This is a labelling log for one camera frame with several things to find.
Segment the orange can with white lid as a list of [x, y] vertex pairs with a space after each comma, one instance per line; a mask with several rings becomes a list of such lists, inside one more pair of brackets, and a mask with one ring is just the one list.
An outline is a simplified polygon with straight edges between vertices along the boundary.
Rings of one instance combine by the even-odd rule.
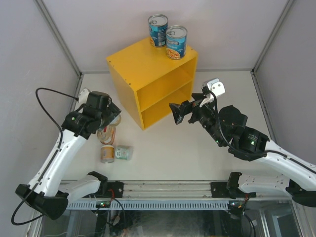
[[112, 126], [112, 127], [116, 127], [120, 124], [121, 122], [121, 115], [118, 114], [117, 116], [113, 117], [108, 117], [104, 120], [104, 127], [106, 126]]

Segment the green label can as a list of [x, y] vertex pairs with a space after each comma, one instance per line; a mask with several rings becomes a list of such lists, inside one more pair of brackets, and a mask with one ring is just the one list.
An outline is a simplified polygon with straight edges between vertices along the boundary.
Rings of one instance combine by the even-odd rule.
[[120, 160], [131, 160], [133, 148], [131, 146], [117, 146], [115, 148], [114, 157]]

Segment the blue soup can with noodles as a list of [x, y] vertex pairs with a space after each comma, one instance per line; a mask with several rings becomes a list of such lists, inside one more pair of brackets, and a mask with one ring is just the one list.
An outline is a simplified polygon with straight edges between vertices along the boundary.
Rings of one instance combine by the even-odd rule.
[[174, 25], [166, 31], [166, 53], [172, 60], [180, 60], [186, 54], [187, 29]]

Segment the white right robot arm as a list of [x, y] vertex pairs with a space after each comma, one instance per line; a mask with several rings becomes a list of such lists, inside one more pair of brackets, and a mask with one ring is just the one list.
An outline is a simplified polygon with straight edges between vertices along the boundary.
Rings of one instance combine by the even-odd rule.
[[229, 105], [218, 109], [216, 100], [202, 104], [206, 95], [193, 93], [192, 102], [169, 103], [176, 124], [190, 114], [189, 123], [199, 122], [219, 147], [227, 147], [234, 157], [264, 163], [279, 172], [276, 178], [254, 177], [232, 172], [227, 182], [231, 198], [256, 197], [275, 193], [307, 207], [316, 205], [316, 167], [285, 151], [264, 133], [246, 126], [247, 116]]

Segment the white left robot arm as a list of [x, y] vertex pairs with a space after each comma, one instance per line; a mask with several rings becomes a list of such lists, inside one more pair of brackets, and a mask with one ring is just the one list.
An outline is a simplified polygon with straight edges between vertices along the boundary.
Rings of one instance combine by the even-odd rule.
[[101, 198], [108, 192], [107, 177], [96, 171], [80, 180], [61, 184], [73, 158], [90, 135], [112, 125], [121, 113], [107, 93], [84, 89], [75, 100], [80, 106], [57, 125], [59, 137], [44, 164], [28, 184], [20, 184], [15, 190], [22, 203], [51, 220], [62, 216], [68, 204], [78, 199], [90, 194]]

